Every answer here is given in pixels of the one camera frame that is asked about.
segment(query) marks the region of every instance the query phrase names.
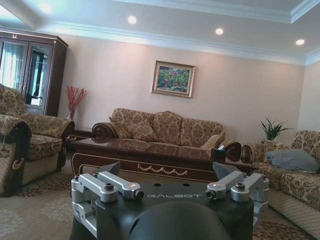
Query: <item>coffee table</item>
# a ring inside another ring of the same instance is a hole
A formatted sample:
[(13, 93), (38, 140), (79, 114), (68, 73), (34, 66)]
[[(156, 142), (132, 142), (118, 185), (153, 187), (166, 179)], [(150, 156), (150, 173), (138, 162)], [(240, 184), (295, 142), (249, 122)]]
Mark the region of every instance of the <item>coffee table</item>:
[(83, 167), (101, 167), (116, 162), (121, 170), (193, 181), (216, 181), (212, 161), (206, 151), (161, 143), (112, 137), (73, 141), (76, 153), (71, 160), (75, 175)]

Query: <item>gray pillow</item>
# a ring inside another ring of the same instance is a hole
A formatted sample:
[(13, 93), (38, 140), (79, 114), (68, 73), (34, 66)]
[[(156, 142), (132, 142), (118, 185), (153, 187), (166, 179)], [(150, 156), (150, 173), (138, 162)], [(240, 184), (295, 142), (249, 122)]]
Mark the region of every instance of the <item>gray pillow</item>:
[(265, 157), (270, 164), (281, 169), (316, 173), (320, 168), (316, 159), (302, 149), (269, 151)]

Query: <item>floor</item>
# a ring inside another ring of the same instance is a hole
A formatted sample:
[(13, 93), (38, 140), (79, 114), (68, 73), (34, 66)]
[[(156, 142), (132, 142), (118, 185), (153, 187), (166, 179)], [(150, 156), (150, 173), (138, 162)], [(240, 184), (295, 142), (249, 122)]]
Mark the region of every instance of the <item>floor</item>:
[[(179, 179), (123, 172), (119, 176), (138, 183), (182, 183)], [(26, 185), (14, 196), (0, 198), (0, 240), (67, 240), (73, 210), (70, 197), (73, 178), (68, 160), (62, 172)], [(312, 240), (271, 208), (253, 233), (254, 240)]]

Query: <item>wall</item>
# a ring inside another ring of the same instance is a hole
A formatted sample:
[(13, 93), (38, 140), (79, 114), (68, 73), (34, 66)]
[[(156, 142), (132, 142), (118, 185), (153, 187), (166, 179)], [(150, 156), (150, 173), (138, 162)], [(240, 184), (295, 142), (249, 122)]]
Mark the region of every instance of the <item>wall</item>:
[[(61, 36), (67, 51), (59, 116), (68, 115), (65, 87), (88, 90), (75, 113), (78, 126), (107, 122), (114, 108), (170, 110), (184, 117), (220, 122), (227, 136), (260, 142), (265, 117), (288, 121), (278, 140), (295, 135), (304, 67), (208, 53)], [(151, 93), (155, 60), (196, 66), (193, 98)]]
[(320, 131), (320, 62), (305, 68), (298, 129)]

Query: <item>painting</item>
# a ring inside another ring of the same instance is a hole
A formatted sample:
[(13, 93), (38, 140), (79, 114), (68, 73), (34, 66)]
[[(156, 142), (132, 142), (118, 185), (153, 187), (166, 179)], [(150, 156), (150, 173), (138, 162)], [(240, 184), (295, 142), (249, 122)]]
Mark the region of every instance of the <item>painting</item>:
[(192, 97), (195, 66), (156, 61), (152, 93)]

